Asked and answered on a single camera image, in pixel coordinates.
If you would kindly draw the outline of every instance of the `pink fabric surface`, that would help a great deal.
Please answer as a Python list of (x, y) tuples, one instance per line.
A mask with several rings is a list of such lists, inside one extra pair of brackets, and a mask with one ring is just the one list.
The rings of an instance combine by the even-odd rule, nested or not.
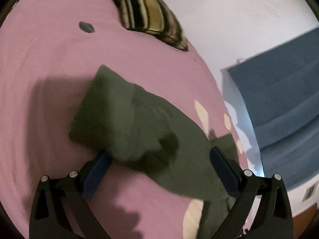
[[(82, 31), (80, 21), (95, 32)], [(111, 0), (21, 0), (0, 29), (0, 201), (25, 238), (39, 178), (64, 177), (94, 157), (71, 142), (68, 132), (101, 64), (202, 127), (197, 100), (216, 135), (229, 133), (222, 96), (191, 45), (182, 52), (125, 30)], [(234, 128), (231, 133), (237, 141)], [(245, 155), (239, 157), (247, 168)], [(113, 239), (182, 239), (189, 202), (113, 164), (88, 203)]]

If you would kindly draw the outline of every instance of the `blue gripper pad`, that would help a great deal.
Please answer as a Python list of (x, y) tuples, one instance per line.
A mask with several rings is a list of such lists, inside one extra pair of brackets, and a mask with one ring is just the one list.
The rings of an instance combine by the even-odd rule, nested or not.
[(238, 199), (241, 194), (240, 180), (225, 159), (225, 156), (216, 147), (213, 147), (209, 153), (209, 158), (228, 195)]
[(106, 171), (112, 163), (112, 156), (109, 152), (101, 152), (90, 172), (82, 183), (82, 199), (87, 200), (94, 196), (99, 184), (101, 183)]

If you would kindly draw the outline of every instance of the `gray spot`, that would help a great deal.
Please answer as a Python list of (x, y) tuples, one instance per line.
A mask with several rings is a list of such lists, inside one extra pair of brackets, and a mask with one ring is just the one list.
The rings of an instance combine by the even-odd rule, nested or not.
[(79, 27), (81, 30), (87, 32), (87, 33), (93, 33), (95, 32), (94, 27), (90, 23), (80, 22)]

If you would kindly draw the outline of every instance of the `blue curtain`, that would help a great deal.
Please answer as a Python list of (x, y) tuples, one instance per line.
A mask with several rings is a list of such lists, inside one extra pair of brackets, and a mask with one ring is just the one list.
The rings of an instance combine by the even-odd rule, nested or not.
[(228, 69), (247, 107), (266, 177), (292, 189), (319, 173), (319, 28)]

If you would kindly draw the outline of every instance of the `folded green fabric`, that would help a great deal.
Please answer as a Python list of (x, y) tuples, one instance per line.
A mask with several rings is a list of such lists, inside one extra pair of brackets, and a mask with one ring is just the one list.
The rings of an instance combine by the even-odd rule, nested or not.
[(210, 222), (202, 218), (200, 231), (214, 233), (228, 214), (221, 210), (228, 209), (229, 196), (210, 163), (209, 151), (218, 146), (238, 161), (232, 136), (209, 141), (175, 106), (106, 66), (99, 68), (74, 117), (70, 139), (110, 150), (114, 159), (171, 192), (209, 202)]

